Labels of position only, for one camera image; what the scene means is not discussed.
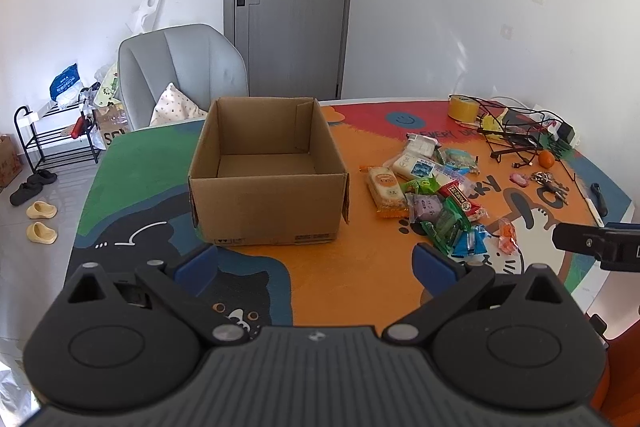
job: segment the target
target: pile of snacks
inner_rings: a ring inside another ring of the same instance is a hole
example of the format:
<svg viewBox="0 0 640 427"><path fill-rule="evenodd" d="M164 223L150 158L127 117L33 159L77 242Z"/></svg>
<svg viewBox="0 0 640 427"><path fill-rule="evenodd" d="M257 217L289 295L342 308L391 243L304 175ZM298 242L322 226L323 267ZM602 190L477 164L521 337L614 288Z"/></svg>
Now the pile of snacks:
<svg viewBox="0 0 640 427"><path fill-rule="evenodd" d="M367 186L382 217L407 217L426 232L444 254L466 257L487 252L484 240L491 234L478 220L486 209L469 200L478 174L478 158L466 151L442 148L437 140L407 134L402 152L381 166L362 167ZM500 251L517 251L515 229L500 222Z"/></svg>

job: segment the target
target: ribbed gray surface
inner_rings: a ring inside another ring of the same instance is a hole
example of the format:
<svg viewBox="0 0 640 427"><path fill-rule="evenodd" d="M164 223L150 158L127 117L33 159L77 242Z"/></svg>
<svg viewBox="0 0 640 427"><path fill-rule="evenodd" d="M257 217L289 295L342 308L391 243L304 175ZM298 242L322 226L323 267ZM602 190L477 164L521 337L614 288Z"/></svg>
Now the ribbed gray surface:
<svg viewBox="0 0 640 427"><path fill-rule="evenodd" d="M28 424L30 427L606 425L587 408L517 417L478 407L440 383L417 349L383 344L365 327L267 327L252 343L215 350L196 377L162 403L112 417L81 417L46 409Z"/></svg>

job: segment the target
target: tape roll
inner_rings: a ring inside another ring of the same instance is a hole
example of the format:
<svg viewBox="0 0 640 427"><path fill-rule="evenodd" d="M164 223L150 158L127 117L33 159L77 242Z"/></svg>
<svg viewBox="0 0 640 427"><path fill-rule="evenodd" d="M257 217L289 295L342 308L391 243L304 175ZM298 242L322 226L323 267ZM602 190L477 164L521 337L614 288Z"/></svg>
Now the tape roll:
<svg viewBox="0 0 640 427"><path fill-rule="evenodd" d="M452 94L449 99L449 116L464 123L474 123L480 111L480 104L476 100Z"/></svg>

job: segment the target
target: black shoe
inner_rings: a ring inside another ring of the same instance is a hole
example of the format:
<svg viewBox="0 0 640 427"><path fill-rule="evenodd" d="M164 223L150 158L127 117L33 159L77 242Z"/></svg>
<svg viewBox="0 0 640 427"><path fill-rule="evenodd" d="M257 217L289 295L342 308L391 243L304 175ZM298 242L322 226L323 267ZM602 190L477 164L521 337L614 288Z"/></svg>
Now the black shoe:
<svg viewBox="0 0 640 427"><path fill-rule="evenodd" d="M37 196L42 192L42 183L21 183L18 190L16 190L11 196L9 201L13 206L23 204L25 201L29 201L34 196Z"/></svg>
<svg viewBox="0 0 640 427"><path fill-rule="evenodd" d="M55 172L49 172L47 169L37 171L27 178L27 183L42 183L43 185L49 185L58 179L58 175Z"/></svg>

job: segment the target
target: orange fruit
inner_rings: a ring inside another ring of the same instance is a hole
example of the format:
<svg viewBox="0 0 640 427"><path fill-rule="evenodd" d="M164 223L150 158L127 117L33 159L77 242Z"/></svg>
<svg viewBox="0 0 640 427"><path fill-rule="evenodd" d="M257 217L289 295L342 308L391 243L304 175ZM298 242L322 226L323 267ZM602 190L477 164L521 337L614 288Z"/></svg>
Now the orange fruit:
<svg viewBox="0 0 640 427"><path fill-rule="evenodd" d="M554 163L556 163L556 158L549 151L542 151L538 155L538 163L543 169L550 169Z"/></svg>

